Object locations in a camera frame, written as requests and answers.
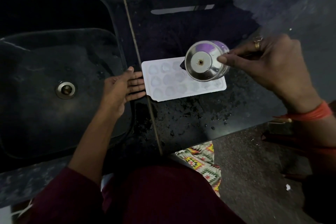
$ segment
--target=black countertop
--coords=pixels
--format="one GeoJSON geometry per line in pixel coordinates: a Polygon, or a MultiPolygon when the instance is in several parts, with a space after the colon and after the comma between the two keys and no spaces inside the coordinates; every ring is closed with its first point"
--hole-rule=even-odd
{"type": "MultiPolygon", "coordinates": [[[[138,65],[137,53],[123,0],[103,0],[112,14],[116,35],[128,65],[138,65]]],[[[312,80],[321,96],[332,101],[336,61],[332,44],[334,0],[127,0],[141,61],[183,56],[194,42],[216,39],[233,48],[255,31],[267,35],[285,32],[301,40],[312,80]],[[213,9],[204,10],[206,5],[213,9]],[[195,11],[152,14],[152,10],[197,6],[195,11]]],[[[231,69],[222,92],[165,102],[136,102],[145,119],[137,119],[130,139],[116,143],[105,161],[108,173],[117,162],[144,155],[169,154],[192,145],[242,130],[285,113],[282,103],[242,71],[231,69]],[[154,134],[156,126],[160,144],[154,134]]],[[[69,161],[70,156],[0,174],[0,207],[36,195],[69,161]]]]}

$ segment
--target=ice cube tray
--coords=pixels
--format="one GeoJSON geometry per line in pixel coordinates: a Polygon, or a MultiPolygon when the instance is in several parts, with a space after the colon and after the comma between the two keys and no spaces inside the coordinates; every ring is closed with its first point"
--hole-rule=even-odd
{"type": "Polygon", "coordinates": [[[161,102],[226,89],[224,77],[209,82],[192,79],[180,68],[184,57],[142,62],[147,95],[161,102]]]}

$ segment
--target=kitchen sink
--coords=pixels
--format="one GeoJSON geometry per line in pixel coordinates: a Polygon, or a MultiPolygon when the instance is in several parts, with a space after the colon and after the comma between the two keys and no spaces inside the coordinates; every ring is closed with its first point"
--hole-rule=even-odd
{"type": "MultiPolygon", "coordinates": [[[[10,158],[71,154],[104,79],[127,67],[100,0],[0,0],[0,146],[10,158]]],[[[127,103],[111,144],[132,129],[127,103]]]]}

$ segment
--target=metal strip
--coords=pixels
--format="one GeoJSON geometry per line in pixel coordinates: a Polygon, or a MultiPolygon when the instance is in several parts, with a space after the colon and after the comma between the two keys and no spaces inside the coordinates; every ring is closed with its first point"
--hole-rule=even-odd
{"type": "MultiPolygon", "coordinates": [[[[128,23],[129,23],[129,26],[130,26],[131,32],[132,32],[132,37],[133,37],[133,42],[134,42],[134,46],[135,46],[136,55],[138,57],[138,62],[140,64],[140,69],[142,70],[139,49],[138,49],[137,41],[135,39],[135,34],[134,34],[132,22],[131,22],[131,17],[129,16],[128,6],[127,6],[126,0],[124,0],[124,5],[125,5],[125,9],[126,9],[128,23]]],[[[157,131],[157,128],[156,128],[156,125],[155,125],[155,117],[154,117],[154,114],[153,114],[152,103],[151,103],[151,100],[150,100],[149,96],[146,96],[146,97],[147,97],[147,102],[148,102],[148,107],[149,107],[150,118],[152,120],[152,124],[153,124],[153,128],[154,128],[155,139],[157,141],[157,146],[159,148],[160,155],[162,156],[163,155],[163,151],[162,151],[162,146],[161,146],[161,141],[159,139],[158,131],[157,131]]]]}

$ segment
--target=sink drain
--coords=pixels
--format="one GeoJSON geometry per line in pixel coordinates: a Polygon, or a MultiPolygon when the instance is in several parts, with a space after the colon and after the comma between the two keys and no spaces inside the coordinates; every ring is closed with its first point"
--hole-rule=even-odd
{"type": "Polygon", "coordinates": [[[76,88],[71,82],[61,82],[56,86],[56,95],[61,99],[71,99],[75,96],[76,88]]]}

